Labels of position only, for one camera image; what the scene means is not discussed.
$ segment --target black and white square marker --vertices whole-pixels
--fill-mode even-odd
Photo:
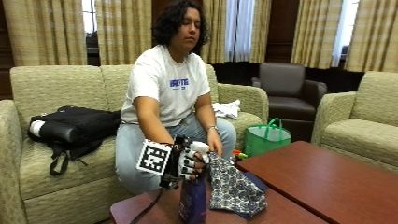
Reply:
[[[163,175],[172,148],[146,139],[138,169]]]

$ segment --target woman's arm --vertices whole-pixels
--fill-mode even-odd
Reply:
[[[215,110],[212,107],[211,92],[199,97],[195,107],[200,125],[208,132],[208,145],[211,151],[216,151],[221,156],[223,143],[220,140],[219,132],[215,128],[209,128],[211,126],[217,125]]]
[[[148,140],[173,144],[175,140],[160,121],[160,103],[148,96],[140,96],[134,104],[138,109],[140,128]]]

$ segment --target blue and white patterned cloth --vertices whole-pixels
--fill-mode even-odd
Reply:
[[[252,217],[268,206],[265,192],[243,172],[215,152],[209,153],[212,198],[211,209],[223,209]]]

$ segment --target backpack strap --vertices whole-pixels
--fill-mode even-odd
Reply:
[[[70,156],[66,151],[66,149],[56,143],[48,143],[48,146],[52,148],[52,156],[51,158],[54,159],[54,162],[50,165],[50,174],[56,176],[62,175],[67,171],[67,166],[70,164]],[[59,164],[59,159],[60,157],[64,156],[63,164],[62,164],[62,169],[60,172],[55,170]]]

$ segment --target sofa armrest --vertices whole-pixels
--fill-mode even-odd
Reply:
[[[328,87],[324,82],[305,80],[303,86],[303,99],[309,102],[315,108],[319,107],[321,99],[328,92]]]
[[[252,86],[261,88],[261,81],[259,77],[252,77]]]
[[[219,102],[232,103],[240,100],[240,111],[257,115],[263,123],[269,117],[269,99],[265,90],[252,86],[219,83]]]
[[[312,143],[317,146],[321,144],[323,134],[328,125],[351,118],[355,99],[355,91],[324,95],[313,125]]]
[[[20,194],[23,153],[20,119],[12,100],[0,101],[0,223],[27,223]]]

